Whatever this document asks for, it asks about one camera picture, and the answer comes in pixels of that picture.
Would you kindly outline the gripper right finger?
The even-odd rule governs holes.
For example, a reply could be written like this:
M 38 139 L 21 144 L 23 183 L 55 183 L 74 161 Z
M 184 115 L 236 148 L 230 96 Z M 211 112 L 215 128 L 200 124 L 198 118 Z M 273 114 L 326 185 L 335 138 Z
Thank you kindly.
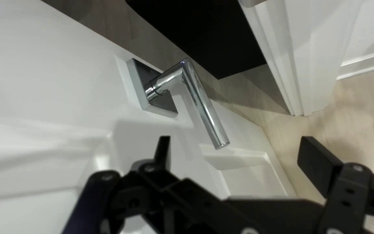
M 312 136 L 300 139 L 297 164 L 326 199 L 317 234 L 366 234 L 374 216 L 374 173 L 365 165 L 342 162 Z

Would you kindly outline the white door frame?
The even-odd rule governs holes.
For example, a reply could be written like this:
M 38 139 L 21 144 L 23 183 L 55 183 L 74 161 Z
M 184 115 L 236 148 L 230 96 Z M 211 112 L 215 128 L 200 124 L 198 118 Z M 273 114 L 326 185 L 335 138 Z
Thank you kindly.
M 374 0 L 238 0 L 291 115 L 324 109 L 337 80 L 374 71 Z

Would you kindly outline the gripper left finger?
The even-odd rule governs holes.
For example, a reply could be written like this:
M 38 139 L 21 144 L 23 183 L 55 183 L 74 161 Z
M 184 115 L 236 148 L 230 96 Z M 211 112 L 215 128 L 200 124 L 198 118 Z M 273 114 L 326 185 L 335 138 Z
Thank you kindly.
M 114 170 L 87 179 L 61 234 L 119 234 L 141 216 L 158 234 L 235 234 L 234 215 L 221 200 L 167 168 L 170 136 L 154 158 L 121 176 Z

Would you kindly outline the white panelled door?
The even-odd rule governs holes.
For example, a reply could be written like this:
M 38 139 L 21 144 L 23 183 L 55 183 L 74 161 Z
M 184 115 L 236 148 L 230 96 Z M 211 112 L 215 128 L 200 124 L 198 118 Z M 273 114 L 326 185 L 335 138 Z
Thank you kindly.
M 171 172 L 219 198 L 296 198 L 262 129 L 212 102 L 216 150 L 182 83 L 178 115 L 141 108 L 129 61 L 151 65 L 40 0 L 0 0 L 0 234 L 61 234 L 89 176 L 126 174 L 171 137 Z

